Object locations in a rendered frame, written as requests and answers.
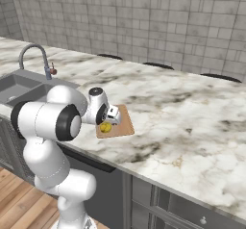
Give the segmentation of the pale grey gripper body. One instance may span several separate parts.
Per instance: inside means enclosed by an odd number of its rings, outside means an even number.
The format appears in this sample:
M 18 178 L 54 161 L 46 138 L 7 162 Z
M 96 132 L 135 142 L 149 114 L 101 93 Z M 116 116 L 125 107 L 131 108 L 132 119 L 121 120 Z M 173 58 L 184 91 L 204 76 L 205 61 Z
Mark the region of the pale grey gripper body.
M 109 116 L 112 125 L 119 125 L 121 123 L 121 113 L 118 112 L 115 116 Z

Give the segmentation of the wooden cutting board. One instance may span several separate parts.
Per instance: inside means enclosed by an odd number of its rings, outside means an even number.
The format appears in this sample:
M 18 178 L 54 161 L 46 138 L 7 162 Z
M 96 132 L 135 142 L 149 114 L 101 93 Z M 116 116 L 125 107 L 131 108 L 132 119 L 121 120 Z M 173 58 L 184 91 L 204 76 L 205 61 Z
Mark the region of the wooden cutting board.
M 96 127 L 96 137 L 98 139 L 115 138 L 122 136 L 129 136 L 135 133 L 135 129 L 131 118 L 129 116 L 127 107 L 124 104 L 117 105 L 119 112 L 121 113 L 121 123 L 119 125 L 112 125 L 111 130 L 108 133 L 102 133 L 100 131 L 100 125 Z

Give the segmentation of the yellow fish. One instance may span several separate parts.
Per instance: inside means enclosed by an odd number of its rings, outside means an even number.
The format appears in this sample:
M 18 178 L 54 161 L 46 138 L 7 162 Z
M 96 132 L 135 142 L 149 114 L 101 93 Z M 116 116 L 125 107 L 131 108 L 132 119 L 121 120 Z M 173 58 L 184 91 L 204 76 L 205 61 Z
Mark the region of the yellow fish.
M 100 131 L 102 133 L 108 133 L 111 130 L 111 124 L 109 122 L 104 122 L 100 125 Z

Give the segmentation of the black stool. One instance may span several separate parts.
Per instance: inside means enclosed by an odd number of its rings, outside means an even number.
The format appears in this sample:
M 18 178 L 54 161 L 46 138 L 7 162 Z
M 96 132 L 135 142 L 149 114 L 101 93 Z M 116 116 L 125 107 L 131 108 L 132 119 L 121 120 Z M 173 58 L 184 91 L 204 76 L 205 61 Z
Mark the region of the black stool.
M 111 54 L 97 54 L 97 56 L 104 57 L 104 58 L 116 59 L 116 60 L 119 60 L 119 61 L 123 61 L 123 59 L 121 57 L 116 56 L 116 55 L 111 55 Z
M 166 64 L 157 64 L 157 63 L 143 63 L 143 64 L 150 65 L 150 66 L 156 66 L 156 67 L 169 69 L 169 70 L 175 70 L 172 66 L 166 65 Z
M 206 76 L 206 77 L 211 77 L 211 78 L 217 78 L 217 79 L 223 79 L 223 80 L 227 80 L 227 81 L 232 81 L 232 82 L 236 82 L 236 83 L 242 83 L 241 81 L 239 81 L 236 78 L 230 77 L 230 76 L 226 76 L 226 75 L 221 75 L 221 74 L 213 74 L 213 73 L 202 73 L 200 74 L 202 76 Z

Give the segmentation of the dark grey dishwasher front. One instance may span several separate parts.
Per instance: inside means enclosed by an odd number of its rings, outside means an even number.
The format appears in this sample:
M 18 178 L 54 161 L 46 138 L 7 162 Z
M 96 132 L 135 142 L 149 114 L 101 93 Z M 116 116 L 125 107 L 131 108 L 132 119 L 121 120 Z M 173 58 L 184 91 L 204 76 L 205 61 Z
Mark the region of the dark grey dishwasher front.
M 86 171 L 96 178 L 96 192 L 85 202 L 87 213 L 110 229 L 123 229 L 122 172 L 115 168 L 112 173 L 107 173 L 65 156 L 72 168 Z

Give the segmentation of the grey narrow cupboard door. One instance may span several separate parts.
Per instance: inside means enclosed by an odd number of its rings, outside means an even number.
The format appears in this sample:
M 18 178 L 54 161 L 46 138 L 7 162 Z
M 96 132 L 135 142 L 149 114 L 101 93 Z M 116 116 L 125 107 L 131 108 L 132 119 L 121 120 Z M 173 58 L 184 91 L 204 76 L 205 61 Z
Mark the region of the grey narrow cupboard door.
M 132 226 L 134 229 L 154 229 L 153 204 L 155 186 L 140 178 L 133 178 Z

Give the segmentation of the grey curved tap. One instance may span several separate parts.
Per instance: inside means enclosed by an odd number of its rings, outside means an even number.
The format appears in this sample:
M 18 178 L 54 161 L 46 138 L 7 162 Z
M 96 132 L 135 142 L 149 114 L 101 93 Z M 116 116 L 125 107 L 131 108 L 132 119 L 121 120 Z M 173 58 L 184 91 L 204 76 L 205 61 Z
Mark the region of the grey curved tap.
M 45 72 L 46 79 L 51 80 L 52 76 L 57 74 L 57 69 L 53 66 L 49 66 L 46 52 L 44 48 L 39 44 L 28 44 L 21 50 L 19 58 L 18 58 L 19 68 L 20 69 L 24 68 L 24 54 L 26 53 L 27 50 L 31 48 L 38 48 L 41 51 L 42 58 L 44 61 L 44 72 Z

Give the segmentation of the grey double sink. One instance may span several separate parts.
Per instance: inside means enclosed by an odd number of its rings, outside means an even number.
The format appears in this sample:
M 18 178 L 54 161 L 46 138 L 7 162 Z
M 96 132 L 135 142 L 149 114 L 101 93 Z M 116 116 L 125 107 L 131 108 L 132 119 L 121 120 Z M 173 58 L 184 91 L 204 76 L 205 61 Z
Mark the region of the grey double sink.
M 79 85 L 45 75 L 18 69 L 0 77 L 0 103 L 13 107 L 20 101 L 46 101 L 48 91 L 57 85 L 76 89 Z

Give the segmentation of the grey drawer front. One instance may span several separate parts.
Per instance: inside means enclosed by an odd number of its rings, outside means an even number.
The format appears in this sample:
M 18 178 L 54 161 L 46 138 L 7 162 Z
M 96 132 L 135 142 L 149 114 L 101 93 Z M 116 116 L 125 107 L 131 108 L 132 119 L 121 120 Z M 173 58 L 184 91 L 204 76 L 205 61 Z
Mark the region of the grey drawer front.
M 204 229 L 245 229 L 243 224 L 175 194 L 170 195 L 168 211 Z M 206 219 L 206 224 L 201 224 L 202 217 Z

